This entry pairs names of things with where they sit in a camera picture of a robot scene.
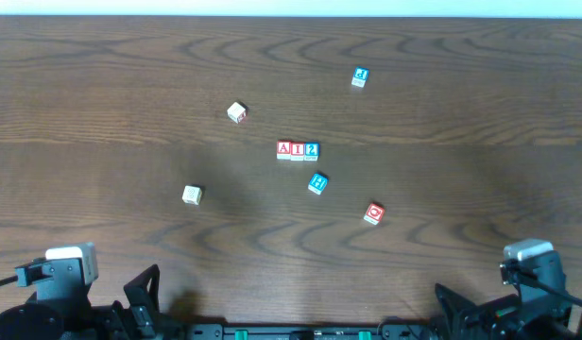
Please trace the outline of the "red letter A block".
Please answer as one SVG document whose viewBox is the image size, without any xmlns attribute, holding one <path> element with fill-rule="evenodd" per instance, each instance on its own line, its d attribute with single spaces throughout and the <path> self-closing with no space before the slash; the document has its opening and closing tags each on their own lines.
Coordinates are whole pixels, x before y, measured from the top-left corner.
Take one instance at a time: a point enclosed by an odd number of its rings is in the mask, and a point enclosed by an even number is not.
<svg viewBox="0 0 582 340">
<path fill-rule="evenodd" d="M 291 158 L 291 141 L 279 140 L 276 146 L 278 160 L 289 160 Z"/>
</svg>

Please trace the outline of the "blue number 2 block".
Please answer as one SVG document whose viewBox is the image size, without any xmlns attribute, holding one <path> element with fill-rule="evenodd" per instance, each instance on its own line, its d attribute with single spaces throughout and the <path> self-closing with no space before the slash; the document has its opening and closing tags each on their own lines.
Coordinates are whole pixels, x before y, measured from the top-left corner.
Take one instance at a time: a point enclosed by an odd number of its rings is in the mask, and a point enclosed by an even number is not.
<svg viewBox="0 0 582 340">
<path fill-rule="evenodd" d="M 319 158 L 319 143 L 304 144 L 304 159 L 307 162 L 316 162 Z"/>
</svg>

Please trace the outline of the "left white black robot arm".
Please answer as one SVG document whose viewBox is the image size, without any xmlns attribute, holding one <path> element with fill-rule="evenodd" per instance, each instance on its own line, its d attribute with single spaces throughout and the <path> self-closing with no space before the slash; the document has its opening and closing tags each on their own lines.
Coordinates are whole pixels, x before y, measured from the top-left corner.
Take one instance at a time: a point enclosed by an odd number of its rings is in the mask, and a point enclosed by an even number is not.
<svg viewBox="0 0 582 340">
<path fill-rule="evenodd" d="M 160 269 L 153 264 L 124 285 L 129 306 L 118 300 L 93 306 L 88 298 L 97 269 L 80 258 L 36 259 L 15 268 L 0 285 L 35 286 L 26 303 L 0 314 L 0 340 L 184 339 L 184 325 L 160 312 Z"/>
</svg>

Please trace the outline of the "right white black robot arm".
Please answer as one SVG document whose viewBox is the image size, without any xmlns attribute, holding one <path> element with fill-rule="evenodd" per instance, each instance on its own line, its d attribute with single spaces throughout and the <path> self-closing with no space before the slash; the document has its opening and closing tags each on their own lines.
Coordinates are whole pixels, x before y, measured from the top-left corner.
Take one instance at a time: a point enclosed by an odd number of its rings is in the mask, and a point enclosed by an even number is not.
<svg viewBox="0 0 582 340">
<path fill-rule="evenodd" d="M 566 289 L 559 254 L 540 253 L 500 263 L 502 282 L 514 294 L 477 305 L 437 284 L 443 315 L 430 326 L 430 339 L 567 340 L 582 339 L 582 299 Z"/>
</svg>

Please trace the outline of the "red letter I block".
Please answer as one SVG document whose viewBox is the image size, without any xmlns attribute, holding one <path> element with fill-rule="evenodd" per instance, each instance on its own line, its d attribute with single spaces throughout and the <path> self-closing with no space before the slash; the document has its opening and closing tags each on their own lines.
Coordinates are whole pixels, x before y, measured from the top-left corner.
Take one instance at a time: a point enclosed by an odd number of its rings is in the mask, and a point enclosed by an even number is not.
<svg viewBox="0 0 582 340">
<path fill-rule="evenodd" d="M 305 157 L 305 143 L 292 142 L 290 144 L 290 160 L 302 162 Z"/>
</svg>

